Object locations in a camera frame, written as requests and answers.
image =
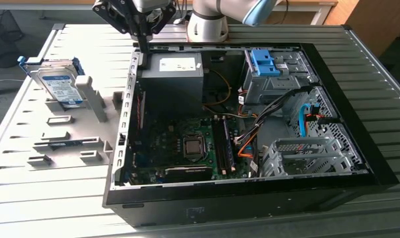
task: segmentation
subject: orange wire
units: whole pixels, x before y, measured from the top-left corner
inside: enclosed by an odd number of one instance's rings
[[[316,117],[320,117],[320,118],[324,118],[324,115],[320,115],[320,114],[316,114],[314,116],[316,116]]]
[[[220,103],[224,103],[224,102],[229,99],[229,97],[230,97],[230,85],[229,85],[229,83],[228,83],[226,78],[224,78],[222,75],[221,75],[217,71],[214,71],[214,70],[212,70],[212,69],[210,69],[209,71],[214,72],[214,74],[217,74],[218,77],[224,80],[224,82],[225,82],[225,84],[226,84],[226,87],[228,87],[228,94],[226,94],[226,97],[225,97],[221,101],[214,102],[214,103],[204,103],[205,106],[218,105]]]
[[[242,113],[240,112],[240,109],[241,109],[241,104],[240,104],[240,106],[238,106],[238,116],[246,117],[248,114],[242,114]]]
[[[240,154],[238,156],[252,158],[252,154]]]
[[[238,156],[240,156],[242,150],[245,149],[246,145],[250,143],[253,137],[257,135],[257,132],[258,132],[258,131],[256,131],[254,134],[252,134],[252,136],[249,137],[246,143],[245,143],[244,146],[241,147],[241,149],[240,149],[240,151],[238,151]]]

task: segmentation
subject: gray holder block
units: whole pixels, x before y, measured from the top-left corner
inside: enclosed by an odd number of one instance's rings
[[[26,163],[33,167],[48,166],[52,163],[52,159],[46,155],[30,156],[26,160]]]
[[[52,113],[64,112],[64,108],[61,107],[58,101],[45,101],[45,106],[48,107]]]
[[[110,159],[110,156],[112,156],[112,153],[113,153],[113,148],[109,145],[106,140],[104,141],[102,152],[105,153],[106,157]]]
[[[70,134],[64,130],[52,130],[42,133],[41,140],[68,140]]]
[[[100,93],[92,89],[92,78],[86,75],[76,77],[76,88],[81,91],[86,98],[86,104],[89,105],[98,122],[106,121],[106,114],[104,112],[104,101]]]
[[[81,151],[80,159],[84,163],[90,163],[102,160],[101,155],[96,150]]]
[[[32,148],[37,151],[37,152],[45,152],[45,151],[53,151],[52,147],[49,145],[33,145]]]
[[[70,115],[50,117],[46,119],[48,125],[64,125],[73,123],[74,119]]]
[[[113,92],[113,106],[116,110],[121,109],[121,103],[122,103],[122,92]]]
[[[94,141],[86,141],[86,142],[82,142],[81,144],[85,146],[85,147],[102,147],[104,143],[100,139],[98,136],[94,136],[94,137],[84,137],[84,139],[90,139],[90,138],[94,138],[96,140]]]

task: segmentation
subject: metal table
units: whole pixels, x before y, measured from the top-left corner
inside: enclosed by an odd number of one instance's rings
[[[106,159],[85,165],[78,159],[84,149],[74,147],[50,153],[49,169],[25,163],[34,153],[32,143],[46,131],[65,130],[72,138],[100,136],[112,146],[116,140],[118,116],[110,95],[125,85],[132,41],[108,25],[56,25],[53,29],[40,56],[78,57],[104,97],[109,121],[97,123],[93,113],[80,109],[61,113],[74,117],[72,124],[48,126],[53,115],[44,105],[45,94],[25,80],[0,125],[1,237],[400,237],[400,184],[324,213],[136,231],[101,208]],[[229,37],[233,42],[316,45],[400,180],[400,86],[353,32],[340,26],[232,25]],[[154,41],[185,41],[184,27],[166,26]]]

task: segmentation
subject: black cable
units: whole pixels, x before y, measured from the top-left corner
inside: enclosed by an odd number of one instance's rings
[[[313,86],[304,86],[298,89],[292,89],[289,90],[284,95],[281,95],[277,99],[273,100],[273,102],[270,102],[265,108],[262,109],[262,111],[260,112],[260,114],[257,115],[254,121],[253,121],[253,127],[246,131],[246,133],[244,133],[238,138],[237,141],[242,141],[249,135],[252,135],[253,133],[256,133],[256,131],[260,129],[260,126],[264,123],[264,119],[273,113],[276,112],[278,109],[281,109],[281,107],[284,106],[285,101],[289,99],[290,96],[293,96],[297,93],[301,92],[309,92],[312,90]]]
[[[258,177],[260,161],[258,161],[257,137],[250,141],[250,148],[252,148],[252,161],[257,165],[257,171],[254,172],[253,177]]]
[[[209,106],[204,105],[202,104],[202,107],[209,110],[213,114],[221,114],[221,115],[226,115],[226,116],[232,116],[232,117],[236,117],[236,118],[246,118],[246,117],[242,117],[242,116],[238,116],[236,114],[232,114],[232,113],[220,113],[218,111],[216,111],[214,109],[212,109]]]
[[[216,102],[220,101],[220,99],[218,99],[218,93],[216,93],[216,95],[214,95],[214,100],[216,100]],[[221,107],[221,109],[224,110],[225,113],[229,112],[229,110],[226,109],[226,107],[222,104],[218,104],[218,106]]]
[[[180,18],[182,18],[182,15],[181,15],[181,10],[180,10],[180,5],[178,5],[178,0],[173,0],[174,1],[174,5],[177,7],[177,12],[180,14]]]
[[[289,1],[286,1],[286,5],[285,5],[285,12],[284,12],[284,17],[281,18],[281,21],[277,21],[274,24],[282,24],[288,15],[288,10],[289,10]]]
[[[185,15],[186,15],[188,14],[188,0],[184,0],[184,2],[185,2]]]

